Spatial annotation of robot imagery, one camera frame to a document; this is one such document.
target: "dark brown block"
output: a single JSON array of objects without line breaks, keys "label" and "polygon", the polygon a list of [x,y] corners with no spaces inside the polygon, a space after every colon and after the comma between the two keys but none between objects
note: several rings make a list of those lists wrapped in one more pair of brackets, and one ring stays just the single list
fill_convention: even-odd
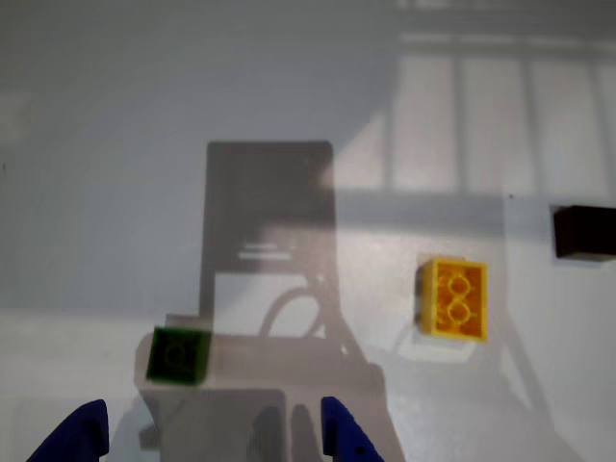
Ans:
[{"label": "dark brown block", "polygon": [[558,258],[602,262],[616,258],[616,209],[575,205],[553,215]]}]

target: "green lego brick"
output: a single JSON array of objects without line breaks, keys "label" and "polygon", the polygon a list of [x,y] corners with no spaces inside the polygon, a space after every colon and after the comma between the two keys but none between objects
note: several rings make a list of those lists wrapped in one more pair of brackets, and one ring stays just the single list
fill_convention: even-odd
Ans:
[{"label": "green lego brick", "polygon": [[149,380],[196,385],[205,378],[212,334],[176,327],[154,328]]}]

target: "black block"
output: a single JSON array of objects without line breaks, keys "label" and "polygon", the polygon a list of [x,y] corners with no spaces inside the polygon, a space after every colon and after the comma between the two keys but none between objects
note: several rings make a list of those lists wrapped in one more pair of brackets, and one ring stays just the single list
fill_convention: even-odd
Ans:
[{"label": "black block", "polygon": [[553,215],[558,258],[602,262],[616,258],[616,209],[575,205]]},{"label": "black block", "polygon": [[156,327],[146,377],[154,382],[198,384],[207,371],[211,340],[209,332]]}]

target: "lego brick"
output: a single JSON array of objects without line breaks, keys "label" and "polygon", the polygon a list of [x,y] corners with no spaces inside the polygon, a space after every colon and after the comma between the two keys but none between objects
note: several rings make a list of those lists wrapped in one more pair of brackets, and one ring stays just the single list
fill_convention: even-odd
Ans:
[{"label": "lego brick", "polygon": [[195,385],[205,378],[212,335],[183,328],[156,327],[147,365],[149,380]]},{"label": "lego brick", "polygon": [[487,340],[486,265],[435,258],[422,273],[422,331],[458,340]]},{"label": "lego brick", "polygon": [[602,262],[616,258],[616,209],[572,206],[553,215],[557,258]]}]

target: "white surface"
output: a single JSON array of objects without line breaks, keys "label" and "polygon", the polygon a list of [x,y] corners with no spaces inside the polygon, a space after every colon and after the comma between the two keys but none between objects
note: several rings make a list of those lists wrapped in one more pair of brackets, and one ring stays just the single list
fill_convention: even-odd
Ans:
[{"label": "white surface", "polygon": [[[556,262],[550,223],[553,203],[616,200],[613,43],[415,42],[405,10],[370,2],[112,3],[0,15],[7,460],[94,398],[121,423],[108,460],[158,460],[139,449],[135,352],[198,312],[205,150],[224,139],[334,145],[342,309],[407,460],[613,460],[616,267]],[[409,328],[430,254],[488,263],[485,346]],[[285,284],[231,284],[217,334],[254,335],[245,301]],[[319,392],[285,389],[314,422]]]}]

